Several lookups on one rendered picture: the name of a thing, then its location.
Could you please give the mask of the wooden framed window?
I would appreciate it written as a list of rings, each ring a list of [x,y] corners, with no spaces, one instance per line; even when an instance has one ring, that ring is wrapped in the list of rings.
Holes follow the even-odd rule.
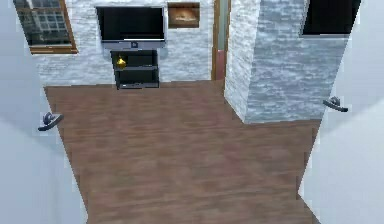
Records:
[[[12,0],[32,54],[77,54],[65,0]]]

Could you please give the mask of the black shelf unit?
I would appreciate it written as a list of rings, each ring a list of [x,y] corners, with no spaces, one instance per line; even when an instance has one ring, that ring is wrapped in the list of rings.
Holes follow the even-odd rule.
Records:
[[[119,58],[126,67],[119,69]],[[117,89],[142,89],[159,87],[158,54],[156,50],[111,51],[115,85]]]

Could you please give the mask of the white room door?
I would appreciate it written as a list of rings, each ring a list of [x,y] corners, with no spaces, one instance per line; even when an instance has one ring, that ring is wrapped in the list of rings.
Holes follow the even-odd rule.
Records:
[[[298,190],[321,224],[384,224],[384,0],[361,0]]]
[[[0,224],[87,224],[88,214],[11,0],[0,0]]]

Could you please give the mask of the black flat television set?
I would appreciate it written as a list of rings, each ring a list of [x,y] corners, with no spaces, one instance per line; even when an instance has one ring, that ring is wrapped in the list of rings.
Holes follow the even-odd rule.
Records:
[[[166,44],[163,7],[96,6],[105,48],[158,49]]]

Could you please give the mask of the brown framed wall picture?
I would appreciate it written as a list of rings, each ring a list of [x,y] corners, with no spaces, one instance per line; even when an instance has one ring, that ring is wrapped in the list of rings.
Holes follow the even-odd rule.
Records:
[[[170,29],[199,27],[199,2],[168,2],[167,10]]]

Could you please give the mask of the wooden door frame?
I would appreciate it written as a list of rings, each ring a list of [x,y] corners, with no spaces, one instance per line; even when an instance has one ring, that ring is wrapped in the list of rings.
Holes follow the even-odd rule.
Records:
[[[231,0],[214,0],[212,31],[212,80],[224,80],[226,76]]]

